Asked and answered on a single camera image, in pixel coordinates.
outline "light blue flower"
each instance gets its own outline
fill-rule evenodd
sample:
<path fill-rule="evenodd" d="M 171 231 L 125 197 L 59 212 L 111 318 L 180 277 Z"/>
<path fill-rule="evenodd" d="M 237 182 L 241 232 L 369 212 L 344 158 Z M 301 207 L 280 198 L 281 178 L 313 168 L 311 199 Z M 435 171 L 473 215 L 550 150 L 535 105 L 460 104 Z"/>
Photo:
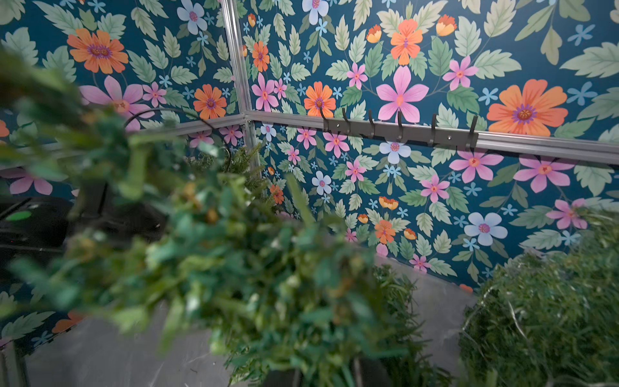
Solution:
<path fill-rule="evenodd" d="M 584 28 L 584 26 L 582 24 L 579 24 L 576 26 L 576 34 L 572 35 L 568 38 L 568 41 L 572 41 L 572 40 L 576 40 L 576 42 L 574 42 L 575 46 L 579 46 L 582 42 L 583 39 L 585 40 L 589 40 L 593 37 L 593 35 L 591 35 L 589 32 L 591 32 L 591 30 L 593 30 L 593 28 L 595 28 L 595 24 L 592 24 L 590 26 L 588 26 L 587 28 Z"/>
<path fill-rule="evenodd" d="M 475 182 L 472 182 L 470 187 L 464 187 L 464 191 L 467 191 L 466 196 L 471 194 L 473 194 L 473 196 L 477 196 L 477 193 L 482 190 L 481 187 L 476 187 L 475 185 Z"/>
<path fill-rule="evenodd" d="M 333 97 L 335 97 L 336 100 L 342 98 L 342 88 L 341 87 L 334 87 L 333 88 Z"/>
<path fill-rule="evenodd" d="M 103 9 L 103 7 L 105 7 L 104 2 L 99 2 L 99 0 L 92 0 L 89 1 L 87 4 L 95 8 L 94 11 L 96 14 L 99 13 L 99 11 L 101 11 L 102 14 L 105 13 L 105 10 Z"/>
<path fill-rule="evenodd" d="M 462 176 L 461 173 L 456 173 L 454 171 L 451 172 L 451 174 L 449 175 L 449 177 L 447 177 L 447 180 L 451 181 L 451 183 L 455 183 L 457 181 L 460 181 L 462 179 L 460 179 L 460 176 Z"/>
<path fill-rule="evenodd" d="M 477 238 L 471 238 L 470 240 L 464 238 L 463 241 L 464 241 L 464 243 L 462 244 L 462 247 L 468 248 L 469 251 L 473 251 L 475 249 L 479 249 L 479 245 L 475 244 L 475 242 L 477 242 Z"/>
<path fill-rule="evenodd" d="M 185 91 L 183 92 L 183 95 L 185 96 L 185 98 L 187 98 L 188 100 L 191 99 L 191 97 L 193 97 L 193 93 L 196 92 L 193 89 L 189 89 L 189 87 L 185 86 Z"/>
<path fill-rule="evenodd" d="M 383 4 L 387 3 L 387 8 L 389 8 L 389 6 L 393 3 L 396 3 L 396 0 L 383 0 L 382 1 Z"/>
<path fill-rule="evenodd" d="M 568 103 L 572 103 L 575 100 L 578 100 L 578 105 L 584 106 L 585 104 L 585 98 L 594 98 L 597 97 L 597 93 L 596 92 L 590 92 L 589 89 L 591 88 L 591 86 L 593 86 L 593 83 L 591 82 L 585 82 L 584 85 L 582 85 L 581 89 L 574 89 L 573 87 L 570 87 L 568 89 L 568 93 L 570 94 L 574 94 L 573 96 L 571 96 L 570 98 L 568 98 Z"/>
<path fill-rule="evenodd" d="M 62 0 L 60 2 L 60 6 L 61 7 L 69 7 L 71 9 L 73 9 L 73 4 L 76 3 L 76 0 Z"/>
<path fill-rule="evenodd" d="M 499 91 L 499 89 L 496 87 L 492 89 L 492 91 L 489 91 L 487 87 L 484 87 L 482 90 L 483 96 L 479 97 L 479 102 L 486 101 L 486 106 L 488 106 L 491 101 L 496 101 L 499 99 L 499 97 L 495 95 L 497 91 Z"/>
<path fill-rule="evenodd" d="M 518 212 L 517 209 L 515 209 L 511 204 L 508 204 L 507 207 L 501 207 L 501 210 L 503 211 L 503 215 L 511 215 L 514 216 L 515 212 Z"/>
<path fill-rule="evenodd" d="M 159 76 L 159 79 L 161 79 L 159 81 L 159 84 L 163 85 L 163 87 L 172 86 L 172 82 L 170 82 L 170 76 L 165 76 L 165 77 Z"/>
<path fill-rule="evenodd" d="M 322 21 L 322 17 L 318 19 L 318 26 L 316 27 L 316 31 L 318 31 L 318 35 L 322 36 L 324 33 L 327 33 L 327 22 Z"/>
<path fill-rule="evenodd" d="M 466 216 L 462 215 L 459 218 L 454 216 L 454 224 L 460 226 L 460 228 L 464 228 L 464 226 L 469 223 L 466 221 Z"/>

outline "floral wallpaper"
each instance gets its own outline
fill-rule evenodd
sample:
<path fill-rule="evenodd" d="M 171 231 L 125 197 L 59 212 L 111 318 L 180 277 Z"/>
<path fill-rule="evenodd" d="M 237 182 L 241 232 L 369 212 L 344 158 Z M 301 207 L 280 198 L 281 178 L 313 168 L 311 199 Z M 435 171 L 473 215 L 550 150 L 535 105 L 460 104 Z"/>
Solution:
<path fill-rule="evenodd" d="M 254 107 L 619 142 L 619 1 L 246 0 Z"/>

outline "black hook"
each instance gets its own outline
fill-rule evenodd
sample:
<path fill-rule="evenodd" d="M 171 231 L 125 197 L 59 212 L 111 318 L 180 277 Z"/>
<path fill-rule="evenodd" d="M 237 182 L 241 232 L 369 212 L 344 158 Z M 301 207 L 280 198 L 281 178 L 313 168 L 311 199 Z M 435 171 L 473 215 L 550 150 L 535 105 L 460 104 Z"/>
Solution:
<path fill-rule="evenodd" d="M 475 133 L 475 125 L 477 125 L 477 118 L 477 116 L 473 117 L 473 122 L 471 122 L 470 124 L 469 138 L 466 143 L 466 149 L 470 149 L 470 144 L 471 142 L 473 142 L 473 135 Z"/>
<path fill-rule="evenodd" d="M 432 147 L 434 146 L 434 137 L 436 137 L 436 117 L 438 117 L 438 114 L 434 114 L 434 116 L 432 116 L 432 129 L 430 132 L 430 141 L 428 142 L 428 146 Z"/>

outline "small blue flower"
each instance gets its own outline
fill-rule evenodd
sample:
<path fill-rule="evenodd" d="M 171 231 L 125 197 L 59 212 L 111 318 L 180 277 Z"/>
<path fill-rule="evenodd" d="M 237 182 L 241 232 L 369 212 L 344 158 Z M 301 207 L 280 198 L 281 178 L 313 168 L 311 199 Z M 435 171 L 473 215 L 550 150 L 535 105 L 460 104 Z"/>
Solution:
<path fill-rule="evenodd" d="M 462 179 L 460 179 L 460 176 L 462 176 L 461 173 L 456 173 L 454 171 L 451 172 L 451 174 L 449 175 L 449 177 L 447 177 L 447 180 L 451 181 L 451 183 L 455 183 L 457 181 L 460 181 Z"/>
<path fill-rule="evenodd" d="M 95 8 L 94 11 L 96 14 L 99 13 L 99 11 L 101 11 L 102 14 L 105 13 L 105 10 L 103 9 L 103 7 L 105 7 L 104 2 L 99 2 L 99 0 L 92 0 L 89 1 L 87 4 Z"/>
<path fill-rule="evenodd" d="M 465 219 L 466 217 L 464 215 L 459 218 L 454 216 L 454 224 L 460 226 L 460 228 L 464 228 L 465 225 L 469 224 Z"/>
<path fill-rule="evenodd" d="M 189 87 L 185 86 L 185 91 L 183 92 L 183 95 L 185 96 L 185 98 L 187 98 L 188 100 L 191 99 L 191 97 L 193 97 L 193 93 L 196 92 L 193 89 L 189 89 Z"/>
<path fill-rule="evenodd" d="M 165 77 L 159 76 L 159 79 L 161 79 L 159 81 L 159 84 L 163 85 L 163 87 L 172 86 L 172 82 L 170 82 L 170 76 L 165 76 Z"/>
<path fill-rule="evenodd" d="M 471 238 L 470 240 L 464 238 L 463 241 L 464 241 L 464 243 L 462 244 L 462 247 L 468 248 L 469 251 L 473 251 L 475 249 L 479 249 L 479 245 L 475 244 L 475 242 L 477 242 L 477 238 Z"/>
<path fill-rule="evenodd" d="M 501 207 L 501 210 L 503 211 L 503 215 L 511 215 L 514 216 L 515 212 L 518 212 L 517 209 L 515 209 L 511 204 L 508 204 L 507 207 Z"/>
<path fill-rule="evenodd" d="M 341 87 L 334 87 L 333 88 L 333 96 L 335 97 L 336 100 L 342 98 L 342 88 Z"/>
<path fill-rule="evenodd" d="M 575 100 L 578 100 L 578 105 L 584 106 L 585 104 L 585 98 L 594 98 L 597 97 L 597 93 L 596 92 L 590 92 L 589 89 L 591 88 L 591 86 L 593 86 L 593 83 L 591 82 L 585 82 L 584 85 L 582 85 L 580 90 L 574 89 L 573 87 L 570 87 L 568 89 L 568 93 L 570 94 L 574 94 L 573 96 L 571 96 L 570 98 L 568 98 L 568 103 L 572 103 Z"/>
<path fill-rule="evenodd" d="M 486 101 L 486 106 L 488 106 L 490 104 L 490 101 L 496 101 L 497 99 L 499 99 L 499 97 L 495 95 L 497 91 L 499 91 L 499 89 L 497 89 L 496 87 L 492 89 L 492 91 L 489 91 L 487 87 L 484 87 L 482 90 L 483 97 L 479 97 L 479 102 Z"/>
<path fill-rule="evenodd" d="M 322 17 L 318 19 L 318 27 L 316 27 L 316 31 L 318 31 L 318 35 L 320 36 L 327 33 L 327 22 L 322 22 Z"/>
<path fill-rule="evenodd" d="M 466 196 L 471 194 L 473 194 L 473 196 L 477 196 L 477 193 L 482 190 L 481 187 L 476 187 L 475 185 L 475 182 L 472 182 L 470 187 L 464 187 L 464 191 L 467 191 Z"/>
<path fill-rule="evenodd" d="M 570 36 L 568 38 L 568 41 L 576 40 L 574 45 L 575 46 L 579 46 L 583 39 L 589 40 L 589 39 L 591 39 L 593 37 L 593 35 L 591 35 L 589 33 L 589 32 L 591 32 L 591 30 L 593 30 L 593 28 L 595 28 L 595 24 L 592 24 L 592 25 L 588 26 L 587 28 L 584 28 L 584 26 L 582 24 L 577 25 L 576 26 L 576 34 Z"/>
<path fill-rule="evenodd" d="M 211 25 L 215 24 L 215 17 L 211 16 L 210 13 L 208 12 L 206 12 L 206 15 L 204 16 L 204 20 L 206 20 L 208 24 L 211 24 Z M 249 23 L 245 23 L 245 25 L 248 26 L 247 31 L 245 32 L 249 32 Z"/>

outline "metal hook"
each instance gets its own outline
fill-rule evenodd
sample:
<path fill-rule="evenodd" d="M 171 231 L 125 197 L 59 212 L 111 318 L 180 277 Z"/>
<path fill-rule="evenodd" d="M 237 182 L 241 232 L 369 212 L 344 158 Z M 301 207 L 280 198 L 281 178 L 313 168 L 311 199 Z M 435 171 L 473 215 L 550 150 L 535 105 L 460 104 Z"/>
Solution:
<path fill-rule="evenodd" d="M 436 117 L 438 117 L 438 114 L 434 114 L 434 116 L 432 116 L 432 129 L 431 129 L 431 133 L 430 133 L 430 141 L 428 142 L 428 146 L 432 147 L 434 146 L 434 137 L 436 137 Z"/>

